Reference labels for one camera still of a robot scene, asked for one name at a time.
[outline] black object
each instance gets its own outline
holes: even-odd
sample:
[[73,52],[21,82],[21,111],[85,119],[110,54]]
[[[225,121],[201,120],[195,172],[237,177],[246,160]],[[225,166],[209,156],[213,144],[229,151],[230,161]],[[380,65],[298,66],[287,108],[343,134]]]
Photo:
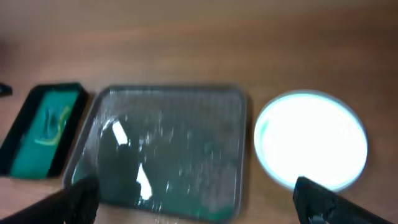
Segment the black object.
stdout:
[[12,88],[6,84],[0,83],[0,97],[12,95]]
[[305,177],[297,179],[293,200],[301,224],[391,224]]
[[88,93],[79,83],[62,83],[55,85],[38,85],[33,88],[25,103],[14,121],[3,145],[0,148],[0,175],[8,175],[12,163],[17,155],[17,150],[21,138],[30,128],[30,124],[35,117],[35,112],[40,106],[40,102],[48,91],[78,91],[78,97],[70,113],[69,119],[59,140],[57,151],[53,157],[51,167],[47,177],[54,177],[61,174],[63,166],[68,156],[68,151],[75,137],[76,129],[80,121],[83,110],[88,100]]
[[100,201],[99,195],[98,179],[88,177],[0,220],[0,224],[92,224]]

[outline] rectangular tray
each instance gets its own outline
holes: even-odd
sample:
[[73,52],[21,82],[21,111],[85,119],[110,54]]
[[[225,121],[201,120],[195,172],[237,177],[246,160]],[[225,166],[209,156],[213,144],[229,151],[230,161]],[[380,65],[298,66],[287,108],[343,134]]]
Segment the rectangular tray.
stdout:
[[101,202],[228,222],[241,206],[246,104],[233,86],[111,86],[91,106],[63,184],[96,174]]
[[[57,96],[52,97],[56,103],[43,106],[42,103],[49,93],[57,93]],[[60,98],[63,93],[72,93],[76,98]],[[88,93],[79,83],[38,85],[31,89],[0,148],[0,175],[22,179],[43,179],[60,175],[87,100]],[[62,114],[61,109],[66,109],[64,116],[68,118],[65,123],[57,120],[57,116]],[[44,134],[44,130],[52,131],[53,135]],[[29,147],[23,147],[24,144],[29,144]],[[17,166],[15,173],[12,172],[13,165]]]

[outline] table surface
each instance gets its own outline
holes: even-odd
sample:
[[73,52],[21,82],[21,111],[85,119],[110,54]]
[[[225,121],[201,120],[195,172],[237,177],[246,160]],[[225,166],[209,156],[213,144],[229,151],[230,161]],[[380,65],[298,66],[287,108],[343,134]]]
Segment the table surface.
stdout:
[[[61,24],[59,30],[57,26],[29,30],[29,23],[16,18],[16,26],[3,21],[0,82],[12,85],[14,94],[0,99],[0,141],[38,83],[78,81],[91,92],[110,84],[231,83],[252,99],[252,124],[262,107],[281,93],[321,90],[352,107],[369,139],[364,172],[341,195],[398,222],[398,4],[369,1],[254,16],[248,16],[246,7],[245,16],[225,10],[218,17],[209,11],[209,17],[198,19],[201,14],[195,11],[187,21],[114,29],[106,23],[91,26],[96,24],[92,22],[90,29],[69,30],[70,24]],[[234,222],[298,223],[292,193],[263,171],[250,143],[247,155],[243,208]],[[327,166],[338,166],[328,162]],[[1,178],[0,217],[60,188],[60,179]],[[96,223],[185,222],[105,205],[96,219]]]

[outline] green liquid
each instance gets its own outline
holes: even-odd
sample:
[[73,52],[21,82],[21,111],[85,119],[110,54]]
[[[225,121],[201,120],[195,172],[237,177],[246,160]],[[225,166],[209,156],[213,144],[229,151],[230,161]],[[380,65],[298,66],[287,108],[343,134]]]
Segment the green liquid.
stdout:
[[[237,160],[223,152],[214,133],[175,125],[184,123],[178,118],[126,118],[101,131],[98,155],[82,155],[72,182],[96,173],[101,201],[124,207],[214,221],[233,215]],[[118,144],[116,122],[127,144]]]

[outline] white dish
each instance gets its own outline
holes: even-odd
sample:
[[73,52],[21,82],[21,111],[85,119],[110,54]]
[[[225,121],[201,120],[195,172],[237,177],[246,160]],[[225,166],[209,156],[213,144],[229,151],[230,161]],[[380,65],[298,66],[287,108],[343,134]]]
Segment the white dish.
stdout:
[[362,173],[368,154],[357,116],[319,91],[292,91],[267,104],[256,122],[254,146],[265,171],[290,190],[299,176],[342,190]]

